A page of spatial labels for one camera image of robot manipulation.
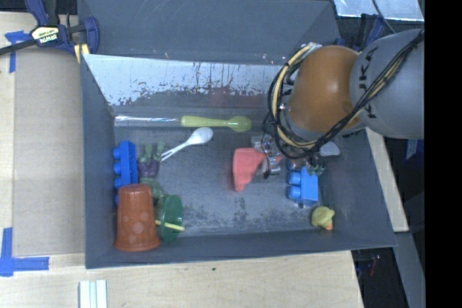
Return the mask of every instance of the blue tape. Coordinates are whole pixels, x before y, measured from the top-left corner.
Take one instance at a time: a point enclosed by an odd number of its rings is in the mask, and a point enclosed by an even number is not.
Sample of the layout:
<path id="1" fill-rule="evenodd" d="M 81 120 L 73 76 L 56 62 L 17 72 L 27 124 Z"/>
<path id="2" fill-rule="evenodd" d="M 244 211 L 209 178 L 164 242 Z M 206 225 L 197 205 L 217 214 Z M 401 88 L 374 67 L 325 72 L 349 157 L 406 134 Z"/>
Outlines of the blue tape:
<path id="1" fill-rule="evenodd" d="M 5 37 L 12 45 L 32 39 L 30 35 L 24 31 L 7 32 Z M 11 74 L 14 71 L 16 71 L 16 52 L 12 51 L 9 55 L 9 73 Z"/>
<path id="2" fill-rule="evenodd" d="M 48 270 L 50 257 L 13 258 L 13 228 L 3 229 L 0 254 L 0 276 L 12 277 L 14 272 L 24 270 Z"/>

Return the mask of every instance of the blue lego block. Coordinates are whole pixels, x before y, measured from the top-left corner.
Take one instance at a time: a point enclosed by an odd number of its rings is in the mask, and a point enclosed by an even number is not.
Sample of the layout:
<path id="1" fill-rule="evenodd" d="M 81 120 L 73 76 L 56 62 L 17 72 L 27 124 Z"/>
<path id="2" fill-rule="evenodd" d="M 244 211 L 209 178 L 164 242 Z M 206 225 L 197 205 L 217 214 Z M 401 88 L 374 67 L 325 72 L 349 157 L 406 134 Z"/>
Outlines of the blue lego block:
<path id="1" fill-rule="evenodd" d="M 318 176 L 309 175 L 306 167 L 290 171 L 287 175 L 290 188 L 287 196 L 298 203 L 314 204 L 319 200 Z"/>
<path id="2" fill-rule="evenodd" d="M 48 270 L 50 257 L 13 258 L 12 257 L 13 228 L 3 229 L 1 241 L 0 276 L 11 277 L 16 271 Z"/>
<path id="3" fill-rule="evenodd" d="M 113 149 L 116 160 L 113 166 L 115 173 L 114 186 L 118 190 L 124 185 L 138 183 L 138 169 L 136 167 L 136 146 L 128 140 L 121 141 Z"/>

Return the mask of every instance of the orange cup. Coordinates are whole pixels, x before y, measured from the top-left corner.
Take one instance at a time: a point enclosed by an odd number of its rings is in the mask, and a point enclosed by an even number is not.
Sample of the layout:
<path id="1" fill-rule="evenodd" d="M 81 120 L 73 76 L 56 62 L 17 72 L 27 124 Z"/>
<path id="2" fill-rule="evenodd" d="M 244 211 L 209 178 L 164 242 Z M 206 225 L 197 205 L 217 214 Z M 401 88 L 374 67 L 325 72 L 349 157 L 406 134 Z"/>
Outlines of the orange cup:
<path id="1" fill-rule="evenodd" d="M 159 244 L 151 189 L 144 184 L 122 186 L 118 191 L 114 247 L 124 252 L 143 252 Z"/>

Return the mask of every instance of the gray bin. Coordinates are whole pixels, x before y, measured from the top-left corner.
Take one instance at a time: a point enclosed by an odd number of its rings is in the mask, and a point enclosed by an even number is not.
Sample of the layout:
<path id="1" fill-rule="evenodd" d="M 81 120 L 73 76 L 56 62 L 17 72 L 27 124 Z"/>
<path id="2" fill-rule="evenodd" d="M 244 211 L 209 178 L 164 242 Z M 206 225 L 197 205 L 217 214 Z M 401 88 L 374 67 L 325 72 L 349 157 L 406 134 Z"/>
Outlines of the gray bin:
<path id="1" fill-rule="evenodd" d="M 186 5 L 178 9 L 178 4 L 166 0 L 79 0 L 79 16 L 96 17 L 102 33 L 100 55 L 86 56 L 81 62 L 87 268 L 395 245 L 364 131 L 337 138 L 341 156 L 330 159 L 320 177 L 320 202 L 336 211 L 332 232 L 312 227 L 310 209 L 300 209 L 286 197 L 284 166 L 283 173 L 268 180 L 256 177 L 241 193 L 232 187 L 234 150 L 250 146 L 251 136 L 261 134 L 267 81 L 301 43 L 328 45 L 338 37 L 330 4 L 303 0 L 183 1 Z M 182 14 L 191 4 L 204 8 L 202 2 L 213 4 L 214 12 L 187 9 Z M 165 23 L 156 24 L 147 16 L 159 8 L 162 12 L 158 17 L 176 14 L 170 17 L 172 24 L 167 29 Z M 207 25 L 218 27 L 220 23 L 222 34 L 212 42 L 214 32 L 208 33 Z M 194 40 L 189 40 L 189 32 L 167 35 L 175 28 L 191 25 L 195 25 Z M 135 34 L 135 29 L 149 32 Z M 121 30 L 127 32 L 123 42 Z M 254 43 L 241 43 L 250 37 Z M 148 45 L 154 45 L 155 52 L 149 53 Z M 211 76 L 216 72 L 220 76 L 216 84 L 197 82 L 199 64 L 200 79 L 214 81 Z M 159 74 L 167 82 L 180 74 L 184 83 L 161 84 Z M 177 118 L 184 114 L 213 118 L 246 115 L 252 119 L 253 129 L 235 133 L 229 128 L 214 128 L 214 138 L 208 144 L 190 146 L 162 163 L 158 179 L 167 192 L 181 197 L 186 230 L 176 240 L 149 252 L 121 252 L 113 246 L 116 191 L 112 148 L 122 140 L 134 142 L 138 150 L 141 144 L 158 140 L 172 147 L 185 141 L 192 129 L 175 120 L 159 123 L 116 117 Z"/>

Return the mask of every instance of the white spoon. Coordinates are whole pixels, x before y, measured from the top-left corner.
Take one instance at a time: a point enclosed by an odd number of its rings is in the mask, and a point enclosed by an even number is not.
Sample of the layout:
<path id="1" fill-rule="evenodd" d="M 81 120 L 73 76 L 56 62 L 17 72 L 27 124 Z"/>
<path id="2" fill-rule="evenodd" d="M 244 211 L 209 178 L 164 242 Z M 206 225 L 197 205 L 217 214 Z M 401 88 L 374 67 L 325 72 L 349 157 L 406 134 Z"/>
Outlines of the white spoon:
<path id="1" fill-rule="evenodd" d="M 198 145 L 198 144 L 205 144 L 206 142 L 210 141 L 212 136 L 214 135 L 213 130 L 210 127 L 199 127 L 197 130 L 195 130 L 190 138 L 185 141 L 184 143 L 176 146 L 173 149 L 164 151 L 160 156 L 161 156 L 161 162 L 165 161 L 167 158 L 171 157 L 176 153 L 177 151 L 180 151 L 181 149 L 189 146 L 189 145 Z"/>

